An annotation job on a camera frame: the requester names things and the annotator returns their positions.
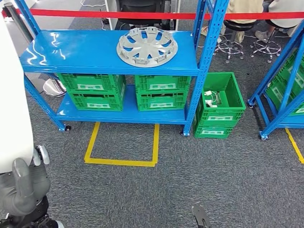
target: chair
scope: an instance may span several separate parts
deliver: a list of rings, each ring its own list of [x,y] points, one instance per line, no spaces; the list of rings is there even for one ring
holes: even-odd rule
[[[243,45],[235,41],[237,32],[247,31],[252,29],[256,22],[240,24],[231,20],[224,20],[224,25],[232,30],[230,39],[226,39],[220,42],[213,55],[216,55],[219,50],[228,54],[226,63],[229,63],[232,55],[241,54],[240,59],[244,59]]]
[[[171,0],[116,0],[117,11],[120,12],[170,12]],[[162,28],[169,26],[169,19],[118,19],[122,23],[133,25],[154,26],[160,24]]]
[[[253,44],[251,45],[250,47],[255,48],[256,50],[253,51],[253,53],[250,56],[254,57],[255,53],[262,52],[264,54],[269,55],[269,59],[268,59],[267,62],[272,63],[272,55],[275,54],[278,57],[278,56],[280,56],[280,53],[281,50],[281,45],[274,42],[275,34],[279,29],[291,29],[291,28],[293,28],[294,26],[290,27],[290,28],[282,28],[282,27],[278,26],[278,25],[272,22],[271,20],[266,20],[266,22],[268,23],[269,25],[275,27],[275,29],[272,33],[272,35],[270,35],[270,37],[269,39],[259,39],[257,41],[253,42]]]

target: white robot body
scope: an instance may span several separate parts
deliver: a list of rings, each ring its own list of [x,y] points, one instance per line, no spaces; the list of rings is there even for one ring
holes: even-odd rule
[[[23,70],[3,18],[0,34],[0,173],[5,173],[17,158],[29,165],[34,145]]]

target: green plastic crate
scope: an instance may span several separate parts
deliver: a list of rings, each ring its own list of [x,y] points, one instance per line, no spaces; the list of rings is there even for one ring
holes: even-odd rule
[[[69,94],[78,110],[122,111],[125,84],[120,94]]]
[[[193,133],[195,138],[216,138],[216,139],[226,139],[232,130],[233,126],[216,125],[216,126],[201,126],[196,124],[193,127]]]
[[[118,94],[123,84],[124,75],[99,74],[57,74],[69,93],[75,94]]]
[[[187,93],[189,76],[145,76],[135,75],[137,94]]]
[[[290,67],[289,69],[282,69],[279,71],[276,78],[281,80],[282,83],[287,85],[293,67]],[[291,89],[293,93],[295,95],[298,95],[302,90],[304,89],[304,66],[300,65],[296,75],[295,81]]]
[[[281,81],[280,77],[275,77],[270,83],[269,87],[266,90],[266,93],[274,103],[274,105],[277,108],[277,110],[280,109],[281,103],[283,100],[283,96],[286,90],[286,85]],[[290,103],[296,95],[293,92],[290,92],[287,100],[287,104]],[[304,114],[304,103],[299,106],[297,109],[293,111],[290,115],[302,115]]]
[[[220,102],[213,102],[217,107],[209,107],[205,100],[214,100],[215,95],[205,96],[204,93],[217,93]],[[246,106],[241,97],[233,72],[208,73],[196,110],[200,125],[235,126],[241,119]]]
[[[294,60],[297,54],[298,48],[296,48],[293,54],[291,54],[287,60],[286,60],[285,64],[282,67],[282,69],[290,69],[293,65]],[[301,65],[304,66],[304,55],[302,57]]]
[[[183,109],[187,99],[186,93],[174,94],[137,94],[140,111]]]

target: blue metal shelf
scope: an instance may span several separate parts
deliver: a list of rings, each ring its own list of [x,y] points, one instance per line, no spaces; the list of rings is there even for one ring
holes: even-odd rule
[[[23,52],[25,72],[197,76],[191,32],[173,31],[179,50],[161,66],[140,68],[121,61],[116,46],[127,31],[42,30]]]
[[[126,31],[102,30],[40,30],[25,0],[15,0],[35,38],[20,57],[24,72],[121,74],[121,75],[173,75],[196,76],[189,107],[177,111],[139,112],[134,87],[128,86],[124,111],[78,111],[66,95],[57,113],[46,103],[26,75],[25,86],[60,131],[65,130],[63,120],[103,121],[145,124],[182,124],[183,134],[190,133],[204,82],[211,63],[217,37],[224,20],[229,1],[198,0],[193,31],[170,31],[179,49],[170,61],[152,68],[130,66],[121,61],[116,46]],[[212,13],[209,29],[199,63],[196,49],[207,8]]]
[[[77,110],[69,95],[66,95],[57,110],[56,119],[66,121],[91,121],[137,124],[185,124],[187,108],[170,111],[139,112],[135,87],[127,85],[122,112]]]
[[[279,110],[272,103],[272,101],[265,93],[267,85],[281,69],[281,67],[287,59],[290,52],[294,48],[299,47],[297,55],[293,63],[293,67],[290,76],[286,86],[286,90],[283,96],[282,102]],[[257,89],[248,100],[250,106],[253,106],[256,102],[260,109],[260,112],[266,125],[263,131],[260,132],[262,139],[267,139],[268,136],[276,128],[304,128],[304,115],[293,115],[295,109],[298,108],[304,102],[304,90],[302,90],[296,98],[293,99],[290,103],[287,104],[287,100],[291,92],[291,88],[295,81],[296,74],[301,63],[302,57],[304,54],[304,21],[299,25],[298,29],[293,36],[286,45],[282,53],[278,57],[271,69],[265,76],[265,78],[257,87]],[[260,96],[264,94],[266,98],[270,110],[272,112],[274,118],[269,120],[262,103]]]

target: yellow floor tape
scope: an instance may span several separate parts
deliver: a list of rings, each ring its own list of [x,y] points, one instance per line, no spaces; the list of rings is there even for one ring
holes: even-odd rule
[[[293,144],[293,148],[295,149],[296,153],[299,157],[299,160],[302,163],[304,164],[304,158],[302,156],[301,152],[299,151],[299,147],[296,145],[296,143],[293,140],[293,137],[291,135],[291,133],[288,130],[288,128],[285,128],[286,133],[287,133],[289,139],[290,140],[291,144]]]
[[[93,147],[96,137],[100,129],[100,122],[96,122],[91,136],[86,154],[84,155],[85,163],[91,164],[103,164],[103,165],[125,165],[125,166],[143,166],[143,167],[155,167],[158,160],[158,140],[159,140],[159,124],[155,124],[154,127],[153,153],[152,161],[133,161],[133,160],[116,160],[116,159],[103,159],[103,158],[91,158]]]

